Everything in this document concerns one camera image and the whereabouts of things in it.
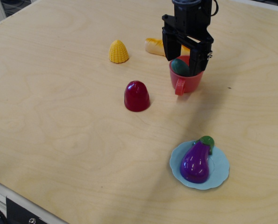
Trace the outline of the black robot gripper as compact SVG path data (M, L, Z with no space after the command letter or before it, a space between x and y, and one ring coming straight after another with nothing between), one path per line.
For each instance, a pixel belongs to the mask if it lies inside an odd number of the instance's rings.
M211 0L173 0L174 15L163 15L165 57L171 61L181 54L181 45L190 48L189 76L206 69L214 42L207 28L212 17Z

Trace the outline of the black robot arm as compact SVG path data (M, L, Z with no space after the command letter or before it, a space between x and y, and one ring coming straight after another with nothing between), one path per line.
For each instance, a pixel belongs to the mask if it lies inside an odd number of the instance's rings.
M212 56L213 37L207 31L212 13L211 0L173 0L174 15L163 15L162 38L168 61L181 55L181 47L190 49L189 76L206 69Z

